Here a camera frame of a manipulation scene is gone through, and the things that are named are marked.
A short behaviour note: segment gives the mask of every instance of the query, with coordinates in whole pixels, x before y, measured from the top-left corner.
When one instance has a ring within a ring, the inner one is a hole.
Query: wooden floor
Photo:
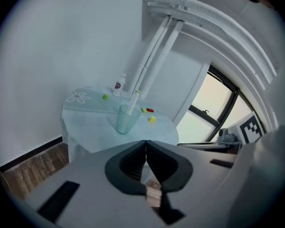
[[[67,145],[59,143],[4,172],[0,179],[8,192],[24,200],[39,184],[68,163]],[[153,177],[146,183],[146,187],[148,204],[159,207],[162,196],[160,183]]]

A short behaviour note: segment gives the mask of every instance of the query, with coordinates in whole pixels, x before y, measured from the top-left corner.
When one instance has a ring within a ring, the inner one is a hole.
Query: table
[[[139,100],[135,108],[151,108],[154,113],[142,113],[135,126],[127,134],[115,130],[120,105],[129,105],[132,94],[122,91],[120,97],[112,95],[113,89],[105,87],[83,87],[67,95],[62,106],[61,125],[63,142],[68,144],[69,162],[87,153],[112,148],[138,140],[156,140],[177,145],[179,137],[173,122],[158,108],[146,100]],[[156,117],[155,123],[149,118]],[[145,183],[152,172],[146,164],[142,172]]]

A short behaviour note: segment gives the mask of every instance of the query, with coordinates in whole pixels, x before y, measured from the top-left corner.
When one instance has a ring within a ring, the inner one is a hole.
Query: clear plastic cup
[[[140,111],[133,109],[132,114],[128,115],[126,112],[128,110],[128,105],[121,105],[119,107],[117,121],[116,121],[116,131],[121,134],[128,133],[135,125],[138,117],[140,116]]]

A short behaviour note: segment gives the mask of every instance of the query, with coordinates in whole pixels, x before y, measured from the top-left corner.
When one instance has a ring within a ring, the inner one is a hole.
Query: window
[[[214,126],[191,111],[187,111],[176,127],[182,143],[203,142]]]
[[[230,127],[252,111],[240,89],[210,66],[198,94],[176,127],[180,143],[214,141],[221,128]]]
[[[207,74],[192,105],[198,109],[207,110],[207,114],[217,120],[223,112],[231,93],[226,86]]]

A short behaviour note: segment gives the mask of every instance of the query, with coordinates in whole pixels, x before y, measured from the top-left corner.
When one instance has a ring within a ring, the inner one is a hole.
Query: flower pattern
[[[66,102],[72,102],[72,101],[77,101],[78,103],[84,104],[86,101],[85,100],[91,100],[91,97],[86,96],[85,92],[77,92],[74,90],[71,93],[67,94],[67,99]]]
[[[131,103],[131,100],[130,101],[127,101],[127,100],[123,100],[123,102],[122,102],[122,105],[130,105],[130,103]],[[140,107],[139,107],[139,105],[135,105],[135,107],[134,107],[136,110],[140,110]]]

